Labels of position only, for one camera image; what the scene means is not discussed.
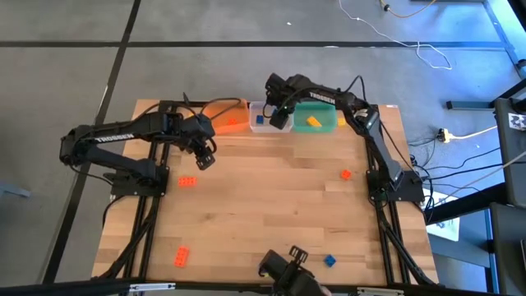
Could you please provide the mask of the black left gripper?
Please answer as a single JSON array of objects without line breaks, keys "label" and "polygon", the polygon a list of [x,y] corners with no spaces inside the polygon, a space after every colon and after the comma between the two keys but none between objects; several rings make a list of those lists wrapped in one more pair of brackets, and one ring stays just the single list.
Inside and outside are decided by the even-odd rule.
[{"label": "black left gripper", "polygon": [[[182,139],[186,142],[184,144],[184,150],[197,155],[196,165],[199,170],[208,169],[215,163],[214,153],[216,152],[216,144],[213,139],[215,130],[212,126],[211,119],[202,113],[198,113],[197,115],[183,119],[180,128]],[[212,145],[211,153],[199,155],[207,148],[207,141],[210,141]]]}]

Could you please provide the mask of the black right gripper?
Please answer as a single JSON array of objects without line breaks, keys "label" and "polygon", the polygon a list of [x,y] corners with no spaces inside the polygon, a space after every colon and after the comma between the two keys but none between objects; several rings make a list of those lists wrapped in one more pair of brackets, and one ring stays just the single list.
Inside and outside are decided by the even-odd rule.
[{"label": "black right gripper", "polygon": [[292,99],[286,99],[296,90],[293,82],[296,76],[287,79],[272,73],[265,83],[266,103],[275,106],[277,109],[285,110],[282,113],[277,110],[274,116],[270,117],[270,125],[279,130],[290,130],[293,126],[293,112],[295,103]]}]

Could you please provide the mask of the clear plastic bin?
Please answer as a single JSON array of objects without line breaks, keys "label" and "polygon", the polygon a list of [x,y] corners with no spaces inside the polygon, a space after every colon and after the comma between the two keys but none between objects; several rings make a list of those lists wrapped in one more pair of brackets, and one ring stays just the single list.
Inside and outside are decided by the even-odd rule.
[{"label": "clear plastic bin", "polygon": [[[263,113],[270,116],[275,107],[270,106],[265,108],[265,103],[262,101],[255,101],[249,104],[249,126],[250,129],[255,133],[288,133],[292,130],[279,130],[270,125],[270,118],[264,117]],[[264,117],[263,124],[256,123],[256,116],[262,115]]]}]

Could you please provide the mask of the green plastic bin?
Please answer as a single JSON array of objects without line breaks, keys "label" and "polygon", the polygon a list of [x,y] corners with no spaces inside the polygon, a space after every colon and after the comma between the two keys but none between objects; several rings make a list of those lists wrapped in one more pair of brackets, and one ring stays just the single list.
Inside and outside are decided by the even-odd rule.
[{"label": "green plastic bin", "polygon": [[[337,126],[335,106],[320,102],[305,102],[296,106],[294,111],[293,129],[302,133],[327,133],[332,132]],[[315,117],[322,127],[311,127],[306,120]]]}]

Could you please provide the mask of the orange plastic bin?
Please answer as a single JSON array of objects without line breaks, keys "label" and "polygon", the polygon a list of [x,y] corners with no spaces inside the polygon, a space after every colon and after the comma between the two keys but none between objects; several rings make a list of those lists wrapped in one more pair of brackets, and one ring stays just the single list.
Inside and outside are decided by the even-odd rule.
[{"label": "orange plastic bin", "polygon": [[[249,110],[245,99],[213,99],[203,106],[201,112],[211,119],[216,135],[243,133],[250,129]],[[235,118],[238,124],[228,125],[231,118]]]}]

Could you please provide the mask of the black floor bar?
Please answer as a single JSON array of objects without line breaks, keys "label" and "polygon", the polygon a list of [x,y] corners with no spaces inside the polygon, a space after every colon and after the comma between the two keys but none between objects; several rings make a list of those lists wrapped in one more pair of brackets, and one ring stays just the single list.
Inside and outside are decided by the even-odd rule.
[{"label": "black floor bar", "polygon": [[449,110],[491,110],[494,109],[493,102],[476,101],[447,101],[445,106]]}]

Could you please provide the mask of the black crossbar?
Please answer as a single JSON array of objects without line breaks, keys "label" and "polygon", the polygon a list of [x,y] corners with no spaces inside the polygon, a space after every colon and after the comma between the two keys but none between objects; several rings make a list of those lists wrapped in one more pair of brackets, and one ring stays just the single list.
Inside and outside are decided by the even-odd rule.
[{"label": "black crossbar", "polygon": [[[131,284],[148,283],[137,278],[130,279],[95,279],[72,282],[60,282],[53,284],[31,284],[12,287],[0,287],[0,296],[107,296],[113,294],[129,293]],[[175,283],[175,282],[150,282],[150,283]],[[255,294],[270,296],[272,284],[218,284],[218,283],[175,283],[176,290],[214,290],[214,291],[236,291],[239,293],[252,292]],[[387,286],[352,286],[352,285],[330,285],[328,290],[333,294],[347,294],[357,296],[358,287],[377,287],[386,289],[403,290],[405,296],[512,296],[508,294],[493,294],[477,291],[448,289],[439,285],[411,285],[390,284]]]}]

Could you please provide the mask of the grey floor object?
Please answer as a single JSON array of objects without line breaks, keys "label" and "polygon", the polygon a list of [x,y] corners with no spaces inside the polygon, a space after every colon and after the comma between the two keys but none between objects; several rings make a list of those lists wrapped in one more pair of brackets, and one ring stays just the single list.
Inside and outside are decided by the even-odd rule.
[{"label": "grey floor object", "polygon": [[23,188],[17,187],[15,185],[0,183],[0,197],[2,197],[5,194],[12,194],[19,197],[29,198],[31,192]]}]

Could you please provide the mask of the white paper sheet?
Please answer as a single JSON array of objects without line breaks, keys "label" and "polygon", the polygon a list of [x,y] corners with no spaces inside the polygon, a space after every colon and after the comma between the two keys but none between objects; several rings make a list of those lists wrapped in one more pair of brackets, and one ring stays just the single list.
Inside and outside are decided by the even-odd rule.
[{"label": "white paper sheet", "polygon": [[[457,200],[457,197],[448,197],[446,194],[440,192],[434,192],[433,198],[436,206],[440,206],[449,201]],[[430,224],[426,227],[427,233],[430,235],[444,238],[452,242],[459,241],[459,225],[460,218],[454,218],[452,220],[445,220],[439,223]]]}]

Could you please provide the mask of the black diagonal beam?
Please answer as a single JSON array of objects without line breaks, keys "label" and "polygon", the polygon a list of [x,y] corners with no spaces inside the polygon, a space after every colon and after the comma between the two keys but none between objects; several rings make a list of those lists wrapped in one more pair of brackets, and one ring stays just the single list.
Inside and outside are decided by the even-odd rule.
[{"label": "black diagonal beam", "polygon": [[504,183],[487,187],[480,192],[475,192],[453,201],[447,201],[442,205],[425,210],[426,225],[452,220],[463,215],[485,210],[491,203],[507,204],[507,190]]}]

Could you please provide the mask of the black side table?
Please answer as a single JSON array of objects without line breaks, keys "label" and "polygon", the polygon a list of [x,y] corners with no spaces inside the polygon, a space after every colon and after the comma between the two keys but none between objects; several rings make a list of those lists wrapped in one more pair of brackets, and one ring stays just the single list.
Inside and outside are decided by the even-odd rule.
[{"label": "black side table", "polygon": [[518,111],[516,99],[496,99],[495,118],[501,148],[501,158],[505,167],[505,188],[508,202],[517,207],[526,208],[526,131],[509,128],[508,113],[526,115]]}]

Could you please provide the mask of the black and white marker tag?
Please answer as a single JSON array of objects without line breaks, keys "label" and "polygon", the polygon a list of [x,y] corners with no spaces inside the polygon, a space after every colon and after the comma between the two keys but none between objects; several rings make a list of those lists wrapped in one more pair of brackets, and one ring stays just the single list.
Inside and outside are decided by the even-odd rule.
[{"label": "black and white marker tag", "polygon": [[509,128],[526,131],[526,115],[517,113],[508,113]]}]

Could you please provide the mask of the dark grey cabinet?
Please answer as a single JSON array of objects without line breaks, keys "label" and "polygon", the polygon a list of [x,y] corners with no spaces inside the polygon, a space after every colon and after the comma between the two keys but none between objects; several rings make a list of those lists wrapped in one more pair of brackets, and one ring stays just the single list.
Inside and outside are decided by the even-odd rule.
[{"label": "dark grey cabinet", "polygon": [[490,212],[500,293],[526,296],[526,210],[493,203]]}]

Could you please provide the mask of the silver aluminium bracket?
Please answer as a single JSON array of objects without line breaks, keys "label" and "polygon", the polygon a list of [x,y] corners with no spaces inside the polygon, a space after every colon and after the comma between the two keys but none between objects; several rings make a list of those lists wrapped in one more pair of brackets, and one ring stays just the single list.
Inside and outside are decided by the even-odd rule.
[{"label": "silver aluminium bracket", "polygon": [[139,293],[147,291],[170,290],[176,289],[175,283],[144,283],[131,284],[128,290],[129,293]]},{"label": "silver aluminium bracket", "polygon": [[405,296],[403,290],[377,287],[358,287],[357,296]]}]

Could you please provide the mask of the grey metal frame leg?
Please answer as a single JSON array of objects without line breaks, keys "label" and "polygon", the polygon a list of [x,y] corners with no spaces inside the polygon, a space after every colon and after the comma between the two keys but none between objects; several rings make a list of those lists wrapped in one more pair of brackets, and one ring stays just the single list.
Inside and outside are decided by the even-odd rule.
[{"label": "grey metal frame leg", "polygon": [[526,79],[526,0],[484,0],[491,23],[519,77]]}]

